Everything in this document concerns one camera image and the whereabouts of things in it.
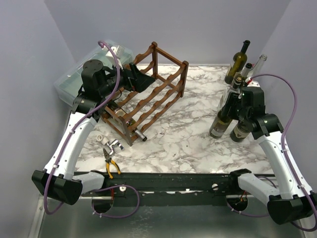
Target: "scalloped wooden rail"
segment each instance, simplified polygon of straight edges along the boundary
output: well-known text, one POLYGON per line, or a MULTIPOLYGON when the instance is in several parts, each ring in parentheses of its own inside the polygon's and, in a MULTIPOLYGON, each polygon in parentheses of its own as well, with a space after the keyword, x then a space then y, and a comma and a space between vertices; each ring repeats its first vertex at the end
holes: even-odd
MULTIPOLYGON (((162 49, 158 48, 158 45, 156 42, 152 42, 152 44, 149 46, 147 51, 143 54, 138 54, 135 59, 134 63, 138 64, 142 60, 144 60, 147 56, 152 54, 152 61, 149 63, 149 65, 145 69, 141 69, 140 71, 142 73, 146 73, 149 70, 153 70, 152 77, 155 79, 159 79, 163 82, 162 85, 156 87, 153 89, 151 94, 139 101, 137 106, 132 110, 132 112, 125 114, 123 117, 118 117, 110 108, 106 107, 105 110, 107 113, 102 114, 102 119, 108 123, 122 138, 124 138, 127 143, 132 146, 133 142, 138 138, 136 135, 131 137, 131 132, 133 132, 149 115, 151 115, 160 105, 162 105, 169 97, 171 97, 175 92, 178 92, 175 98, 168 102, 164 108, 156 113, 153 118, 145 124, 140 131, 144 132, 147 130, 159 117, 161 117, 179 98, 183 97, 184 90, 185 90, 185 83, 186 83, 186 77, 187 77, 187 71, 188 71, 188 62, 187 61, 179 61, 175 57, 171 56, 170 54, 166 53, 162 49), (173 63, 179 66, 179 69, 170 76, 167 77, 167 79, 163 78, 159 75, 158 72, 158 54, 161 54, 162 56, 166 57, 173 63), (172 84, 172 81, 175 80, 180 75, 180 79, 176 85, 172 84), (146 113, 143 113, 135 124, 132 126, 127 127, 126 121, 130 120, 137 112, 139 112, 147 103, 149 103, 151 100, 154 99, 155 96, 158 95, 164 88, 169 86, 171 89, 166 92, 163 98, 161 98, 159 101, 156 101, 150 110, 148 110, 146 113), (112 117, 114 121, 116 121, 117 125, 114 125, 111 120, 109 120, 109 117, 112 117)), ((131 92, 128 94, 128 96, 122 101, 119 102, 118 105, 120 107, 124 106, 126 103, 128 103, 132 98, 134 98, 138 93, 137 92, 131 92)))

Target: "purple cable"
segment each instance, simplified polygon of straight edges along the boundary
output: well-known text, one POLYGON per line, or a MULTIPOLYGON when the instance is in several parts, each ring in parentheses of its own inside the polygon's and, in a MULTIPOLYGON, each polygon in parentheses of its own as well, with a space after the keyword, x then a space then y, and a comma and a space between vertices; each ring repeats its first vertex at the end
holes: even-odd
MULTIPOLYGON (((265 176, 258 176, 258 179, 259 179, 259 178, 264 178, 264 179, 266 179, 267 181, 269 181, 269 182, 273 185, 273 187, 275 187, 275 188, 276 188, 276 185, 275 185, 275 184, 273 183, 273 181, 272 181, 272 180, 270 180, 268 177, 265 177, 265 176)), ((233 208, 230 206, 230 204, 229 204, 229 203, 227 203, 227 206, 231 209, 231 211, 232 211, 232 212, 238 213, 238 214, 243 215, 243 216, 246 216, 246 217, 261 218, 261 217, 268 217, 268 216, 269 216, 269 214, 264 214, 264 215, 253 215, 253 214, 249 214, 249 213, 244 213, 244 212, 242 212, 242 211, 237 211, 237 210, 233 209, 233 208)))
MULTIPOLYGON (((286 124, 286 127, 285 127, 285 129, 284 129, 284 131, 282 133, 282 139, 281 139, 282 149, 285 150, 286 149, 286 147, 285 147, 285 135, 286 135, 286 132, 287 132, 290 124, 292 123, 292 120, 294 118, 294 115, 295 115, 295 112, 296 112, 296 109, 297 109, 297 94, 295 92, 294 87, 290 84, 290 82, 288 82, 286 79, 284 79, 284 78, 282 78, 280 76, 274 75, 274 74, 263 73, 263 74, 259 74, 259 75, 253 76, 253 77, 251 77, 251 79, 254 79, 254 78, 257 78, 257 77, 260 77, 260 76, 272 76, 272 77, 275 77, 275 78, 279 78, 279 79, 283 80, 290 87, 290 89, 292 90, 292 93, 293 93, 293 96, 294 96, 294 108, 293 108, 292 115, 291 115, 290 119, 288 120, 288 122, 286 124)), ((288 163, 288 166, 291 169, 291 171, 292 171, 292 173, 293 173, 293 175, 295 177, 296 182, 298 183, 299 186, 301 186, 302 185, 301 180, 300 180, 299 176, 297 175, 297 173, 296 173, 296 171, 295 171, 295 169, 294 169, 294 167, 293 167, 293 165, 291 163, 291 160, 290 160, 290 158, 289 158, 289 156, 287 154, 287 150, 285 150, 284 155, 285 155, 286 161, 288 163)), ((309 193, 305 190, 305 188, 301 187, 301 189, 302 189, 305 197, 307 198, 310 206, 312 207, 312 210, 313 210, 313 213, 314 213, 314 216, 315 216, 315 226, 313 228, 307 229, 307 228, 300 227, 300 226, 298 226, 297 224, 295 224, 293 222, 292 222, 292 224, 295 227, 297 227, 298 229, 301 229, 302 231, 314 232, 314 231, 317 230, 317 210, 316 210, 316 207, 314 206, 314 203, 313 203, 311 197, 309 197, 309 193)))
MULTIPOLYGON (((100 108, 104 107, 107 102, 114 96, 114 94, 116 93, 117 89, 118 89, 118 86, 119 86, 119 82, 120 82, 120 66, 119 66, 119 63, 118 63, 118 58, 115 56, 115 53, 112 51, 111 47, 108 46, 108 44, 104 41, 98 41, 98 45, 100 47, 106 47, 109 52, 112 54, 113 58, 114 58, 114 61, 115 61, 115 66, 116 66, 116 69, 117 69, 117 81, 116 81, 116 84, 115 84, 115 87, 113 89, 113 91, 111 92, 111 94, 106 98, 106 100, 101 103, 98 107, 96 107, 95 109, 93 109, 92 111, 90 111, 89 113, 87 113, 86 115, 84 115, 76 124, 75 126, 72 128, 71 131, 75 132, 75 129, 80 125, 80 123, 86 119, 87 117, 89 117, 91 114, 93 114, 94 112, 98 111, 100 108)), ((61 156, 71 138, 71 136, 73 135, 73 133, 69 133, 68 136, 66 137, 65 141, 64 141, 64 144, 63 146, 61 147, 60 149, 60 152, 55 160, 55 163, 54 165, 58 165, 60 159, 61 159, 61 156)), ((52 177, 53 177, 53 174, 55 172, 55 168, 53 167, 50 174, 49 174, 49 177, 48 177, 48 180, 45 184, 45 189, 44 189, 44 210, 45 212, 48 214, 48 215, 52 215, 54 214, 62 205, 63 205, 63 202, 61 202, 53 211, 50 211, 49 208, 48 208, 48 192, 49 192, 49 186, 50 186, 50 183, 51 183, 51 180, 52 180, 52 177)))
POLYGON ((130 186, 130 185, 125 185, 125 184, 123 184, 123 185, 116 185, 116 186, 107 187, 107 188, 103 188, 103 189, 99 189, 99 190, 94 190, 94 192, 106 191, 106 190, 110 190, 110 189, 112 189, 112 188, 117 188, 117 187, 122 187, 122 186, 123 186, 123 187, 128 187, 128 188, 132 189, 132 190, 137 194, 138 202, 137 202, 137 205, 136 205, 135 209, 134 209, 132 212, 130 212, 129 214, 127 214, 127 215, 123 215, 123 216, 112 216, 112 215, 106 215, 106 214, 103 214, 103 213, 98 213, 98 212, 96 212, 96 211, 95 211, 94 204, 92 203, 92 204, 91 204, 91 207, 92 207, 92 209, 93 209, 93 211, 94 211, 93 215, 94 215, 94 214, 97 214, 97 215, 99 215, 99 216, 109 217, 109 218, 126 218, 126 217, 129 217, 129 216, 133 215, 133 214, 138 210, 139 205, 140 205, 140 196, 139 196, 138 191, 137 191, 134 187, 132 187, 132 186, 130 186))

